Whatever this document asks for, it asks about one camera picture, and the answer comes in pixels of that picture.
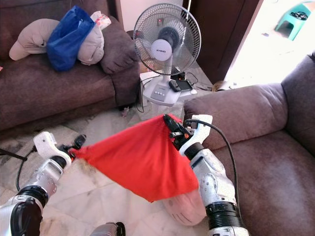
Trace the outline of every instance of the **black cable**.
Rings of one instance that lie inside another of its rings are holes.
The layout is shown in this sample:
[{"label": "black cable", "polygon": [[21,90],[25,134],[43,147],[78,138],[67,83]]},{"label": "black cable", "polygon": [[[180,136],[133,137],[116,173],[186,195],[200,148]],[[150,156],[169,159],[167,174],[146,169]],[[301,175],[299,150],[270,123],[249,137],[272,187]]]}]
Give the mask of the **black cable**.
[{"label": "black cable", "polygon": [[[35,146],[33,146],[33,148],[26,154],[26,156],[25,156],[25,158],[27,158],[32,152],[34,152],[36,149],[35,149]],[[19,171],[18,171],[18,175],[16,176],[16,180],[15,180],[15,186],[16,186],[16,189],[18,190],[18,191],[20,191],[20,184],[19,184],[19,182],[20,182],[20,175],[21,175],[21,170],[22,170],[22,167],[23,167],[23,165],[24,165],[24,162],[26,162],[27,161],[27,159],[26,160],[22,160],[22,162],[21,162],[21,165],[20,165],[20,168],[19,168]]]},{"label": "black cable", "polygon": [[232,153],[232,148],[231,148],[231,145],[230,143],[228,142],[228,140],[226,139],[225,135],[223,134],[223,132],[217,128],[216,126],[212,125],[212,124],[209,124],[207,122],[204,122],[204,121],[201,121],[201,120],[197,120],[197,119],[187,119],[185,121],[185,124],[190,124],[191,122],[195,122],[195,123],[199,123],[199,124],[203,124],[203,125],[206,125],[208,127],[211,127],[213,128],[214,130],[216,130],[223,138],[223,140],[225,141],[226,145],[227,145],[227,149],[230,153],[230,156],[231,156],[231,160],[232,160],[232,165],[233,165],[233,171],[234,171],[234,189],[235,189],[235,199],[236,199],[236,203],[238,205],[238,213],[240,215],[240,218],[242,219],[242,216],[241,216],[241,210],[240,210],[240,203],[239,203],[239,196],[238,196],[238,179],[237,179],[237,173],[236,173],[236,165],[235,165],[235,159],[234,159],[234,156],[233,156],[233,153]]},{"label": "black cable", "polygon": [[[149,78],[146,78],[144,80],[139,80],[139,84],[138,84],[138,91],[137,91],[137,94],[139,92],[139,87],[141,86],[141,82],[144,82],[146,80],[149,80],[149,79],[153,79],[153,78],[156,78],[156,77],[160,77],[160,75],[157,75],[157,76],[153,76],[153,77],[149,77]],[[142,111],[139,110],[138,108],[138,99],[136,101],[136,109],[138,110],[138,112],[141,112],[141,113],[144,113],[144,109],[143,109],[143,88],[144,88],[144,85],[146,85],[148,82],[146,82],[145,84],[142,85],[142,89],[141,89],[141,107],[142,107]]]},{"label": "black cable", "polygon": [[197,79],[197,77],[194,75],[194,74],[192,74],[191,72],[187,72],[186,74],[191,74],[193,77],[195,77],[195,79],[197,80],[195,83],[193,83],[192,85],[195,85],[195,84],[197,84],[198,82],[199,82],[199,80]]}]

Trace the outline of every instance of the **red fabric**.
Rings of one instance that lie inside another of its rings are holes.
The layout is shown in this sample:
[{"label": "red fabric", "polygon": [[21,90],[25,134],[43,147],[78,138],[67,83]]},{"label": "red fabric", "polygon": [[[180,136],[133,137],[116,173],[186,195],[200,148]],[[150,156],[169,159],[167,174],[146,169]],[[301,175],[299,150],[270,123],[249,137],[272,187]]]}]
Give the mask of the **red fabric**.
[{"label": "red fabric", "polygon": [[189,160],[174,148],[169,132],[158,116],[73,153],[153,202],[198,188]]}]

